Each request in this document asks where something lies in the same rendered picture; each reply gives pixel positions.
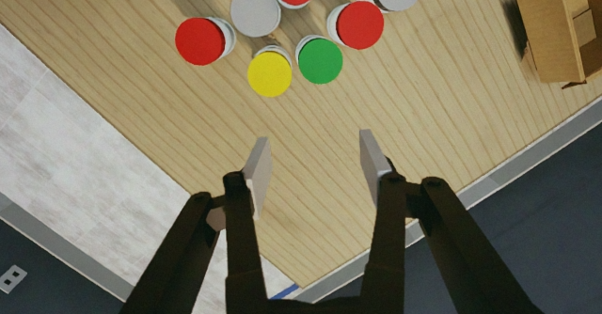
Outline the green-capped white bottle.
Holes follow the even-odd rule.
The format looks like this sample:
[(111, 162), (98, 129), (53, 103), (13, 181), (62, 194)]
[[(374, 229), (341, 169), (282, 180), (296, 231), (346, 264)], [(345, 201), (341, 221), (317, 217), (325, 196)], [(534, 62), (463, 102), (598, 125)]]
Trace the green-capped white bottle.
[(343, 65), (340, 48), (319, 35), (301, 39), (295, 50), (297, 65), (311, 83), (324, 85), (338, 77)]

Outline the open brown cardboard box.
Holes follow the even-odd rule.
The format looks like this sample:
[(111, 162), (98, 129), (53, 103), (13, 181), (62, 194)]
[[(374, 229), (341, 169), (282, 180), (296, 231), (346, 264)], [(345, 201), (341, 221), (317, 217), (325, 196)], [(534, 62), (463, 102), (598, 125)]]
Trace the open brown cardboard box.
[(516, 2), (541, 83), (568, 82), (565, 89), (602, 75), (602, 0)]

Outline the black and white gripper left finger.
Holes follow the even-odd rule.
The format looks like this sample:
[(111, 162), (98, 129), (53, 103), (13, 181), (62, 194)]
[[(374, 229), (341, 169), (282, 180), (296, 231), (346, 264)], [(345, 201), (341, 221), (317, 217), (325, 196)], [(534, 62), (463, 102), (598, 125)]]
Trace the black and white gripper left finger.
[(223, 229), (226, 314), (270, 314), (254, 220), (272, 171), (269, 137), (258, 137), (245, 166), (223, 176), (224, 195), (191, 195), (119, 314), (192, 314)]

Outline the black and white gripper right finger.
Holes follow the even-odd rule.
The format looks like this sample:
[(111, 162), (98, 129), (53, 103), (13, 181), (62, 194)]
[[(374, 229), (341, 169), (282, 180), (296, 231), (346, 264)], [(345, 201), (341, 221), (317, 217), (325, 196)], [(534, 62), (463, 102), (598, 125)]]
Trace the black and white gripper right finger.
[(457, 314), (545, 314), (444, 179), (406, 181), (370, 129), (359, 130), (359, 156), (377, 211), (356, 314), (404, 314), (405, 212), (419, 220)]

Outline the yellow-capped bottle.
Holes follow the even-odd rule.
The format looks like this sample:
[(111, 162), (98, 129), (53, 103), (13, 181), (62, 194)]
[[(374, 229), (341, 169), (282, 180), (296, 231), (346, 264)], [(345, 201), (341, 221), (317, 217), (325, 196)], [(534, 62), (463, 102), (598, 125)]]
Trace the yellow-capped bottle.
[(292, 61), (287, 51), (279, 46), (269, 45), (255, 55), (249, 64), (247, 78), (251, 87), (260, 95), (276, 97), (289, 87), (292, 70)]

